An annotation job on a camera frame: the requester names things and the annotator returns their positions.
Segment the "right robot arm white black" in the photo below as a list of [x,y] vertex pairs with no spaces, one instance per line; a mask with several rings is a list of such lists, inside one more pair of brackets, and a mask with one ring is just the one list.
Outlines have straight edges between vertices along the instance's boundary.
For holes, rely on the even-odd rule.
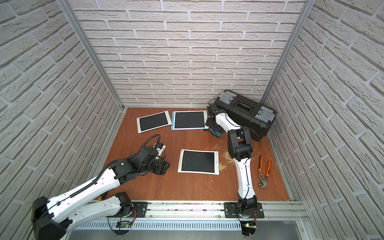
[[209,104],[207,111],[206,126],[211,134],[219,138],[227,133],[228,153],[235,162],[239,184],[237,211],[242,216],[248,216],[255,211],[258,203],[251,175],[253,143],[250,129],[237,124],[215,104]]

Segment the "blue-edged drawing tablet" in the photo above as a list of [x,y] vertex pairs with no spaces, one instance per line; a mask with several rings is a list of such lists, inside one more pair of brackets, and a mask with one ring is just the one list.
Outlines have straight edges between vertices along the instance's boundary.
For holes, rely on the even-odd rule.
[[174,111],[172,130],[207,130],[207,111]]

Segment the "white drawing tablet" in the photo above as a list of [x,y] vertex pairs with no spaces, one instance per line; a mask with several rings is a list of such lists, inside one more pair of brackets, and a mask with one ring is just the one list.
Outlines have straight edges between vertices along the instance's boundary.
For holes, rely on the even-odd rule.
[[138,133],[170,126],[172,120],[168,111],[137,118]]
[[181,149],[178,172],[219,175],[219,152]]

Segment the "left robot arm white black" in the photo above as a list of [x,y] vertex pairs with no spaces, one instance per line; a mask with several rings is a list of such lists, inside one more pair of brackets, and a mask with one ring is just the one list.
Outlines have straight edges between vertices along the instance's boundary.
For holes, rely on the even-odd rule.
[[31,233],[36,240],[60,240],[78,226],[103,217],[137,215],[126,193],[94,203],[102,194],[139,176],[153,173],[163,176],[170,164],[165,160],[166,146],[142,146],[138,153],[108,163],[101,172],[86,183],[50,199],[39,197],[32,206]]

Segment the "black toolbox grey latches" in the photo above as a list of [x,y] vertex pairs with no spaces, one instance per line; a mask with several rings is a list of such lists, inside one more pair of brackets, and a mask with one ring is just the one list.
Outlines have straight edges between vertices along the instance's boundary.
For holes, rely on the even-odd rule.
[[277,112],[230,90],[225,90],[214,101],[214,109],[224,110],[239,126],[248,127],[251,138],[260,141],[275,121]]

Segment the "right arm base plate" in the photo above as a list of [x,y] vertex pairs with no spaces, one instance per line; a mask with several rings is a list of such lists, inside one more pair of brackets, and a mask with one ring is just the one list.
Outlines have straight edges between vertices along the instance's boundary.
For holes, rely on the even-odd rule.
[[256,206],[245,208],[238,202],[224,202],[224,214],[226,219],[239,218],[240,220],[250,220],[255,216],[257,219],[265,217],[262,204],[257,203]]

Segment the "aluminium mounting rail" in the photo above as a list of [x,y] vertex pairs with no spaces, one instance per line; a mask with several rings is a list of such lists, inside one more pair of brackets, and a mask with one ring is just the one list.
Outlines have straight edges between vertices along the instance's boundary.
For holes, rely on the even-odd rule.
[[139,220],[248,220],[308,221],[301,202],[260,201],[253,214],[241,215],[236,202],[225,201],[134,201]]

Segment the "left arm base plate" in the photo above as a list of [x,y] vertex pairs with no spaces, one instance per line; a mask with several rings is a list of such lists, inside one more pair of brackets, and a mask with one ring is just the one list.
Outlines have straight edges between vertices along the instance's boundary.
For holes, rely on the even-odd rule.
[[144,218],[147,212],[148,204],[148,202],[132,202],[119,204],[120,210],[114,215],[109,215],[109,217]]

